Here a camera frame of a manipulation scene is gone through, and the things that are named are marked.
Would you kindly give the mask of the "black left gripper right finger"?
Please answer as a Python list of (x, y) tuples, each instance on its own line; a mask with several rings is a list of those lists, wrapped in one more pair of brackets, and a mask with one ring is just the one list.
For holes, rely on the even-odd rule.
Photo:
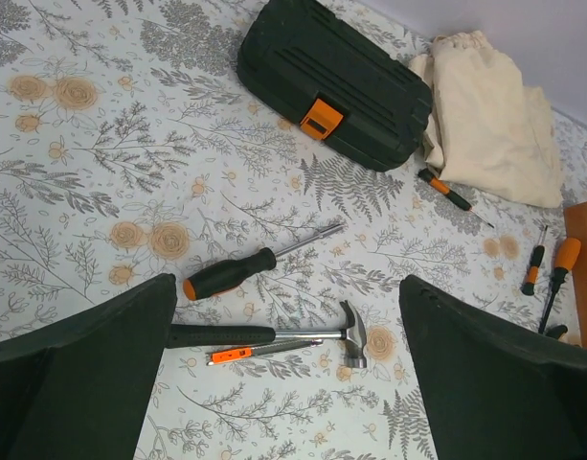
[(587, 459), (587, 350), (409, 275), (399, 307), (440, 459)]

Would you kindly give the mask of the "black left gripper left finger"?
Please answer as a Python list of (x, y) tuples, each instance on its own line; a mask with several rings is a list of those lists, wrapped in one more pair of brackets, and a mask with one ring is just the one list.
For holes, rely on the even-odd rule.
[(161, 274), (0, 341), (0, 459), (130, 459), (177, 302)]

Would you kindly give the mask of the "dark green tool case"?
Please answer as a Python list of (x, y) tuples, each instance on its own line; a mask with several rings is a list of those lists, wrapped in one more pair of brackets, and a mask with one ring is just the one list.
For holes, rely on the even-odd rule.
[(416, 73), (317, 1), (268, 2), (237, 76), (307, 136), (382, 173), (420, 147), (433, 105)]

